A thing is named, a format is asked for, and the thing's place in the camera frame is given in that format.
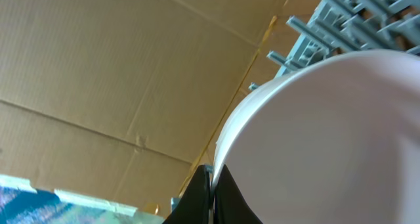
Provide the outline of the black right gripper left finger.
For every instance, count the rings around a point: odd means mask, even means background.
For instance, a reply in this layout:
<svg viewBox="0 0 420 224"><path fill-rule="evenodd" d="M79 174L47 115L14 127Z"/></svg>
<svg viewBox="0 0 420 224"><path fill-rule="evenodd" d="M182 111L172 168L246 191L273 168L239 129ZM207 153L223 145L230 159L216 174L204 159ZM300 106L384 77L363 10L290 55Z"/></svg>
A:
<svg viewBox="0 0 420 224"><path fill-rule="evenodd" d="M208 224L210 174L206 165L197 167L182 198L163 224Z"/></svg>

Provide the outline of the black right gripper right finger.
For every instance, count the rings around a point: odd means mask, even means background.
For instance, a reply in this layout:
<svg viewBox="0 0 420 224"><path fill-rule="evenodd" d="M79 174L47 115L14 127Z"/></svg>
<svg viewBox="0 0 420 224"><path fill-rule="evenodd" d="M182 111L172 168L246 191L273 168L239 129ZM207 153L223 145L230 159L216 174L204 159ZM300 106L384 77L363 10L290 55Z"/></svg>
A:
<svg viewBox="0 0 420 224"><path fill-rule="evenodd" d="M232 174L223 166L215 187L216 224L262 224L242 196Z"/></svg>

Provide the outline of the pink plastic bowl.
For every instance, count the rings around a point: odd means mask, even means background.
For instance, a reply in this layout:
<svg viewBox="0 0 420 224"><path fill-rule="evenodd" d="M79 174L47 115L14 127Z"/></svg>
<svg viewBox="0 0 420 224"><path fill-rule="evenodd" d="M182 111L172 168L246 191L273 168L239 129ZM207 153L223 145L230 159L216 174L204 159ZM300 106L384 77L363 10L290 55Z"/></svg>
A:
<svg viewBox="0 0 420 224"><path fill-rule="evenodd" d="M263 223L419 222L419 57L370 50L274 78L227 119L227 168Z"/></svg>

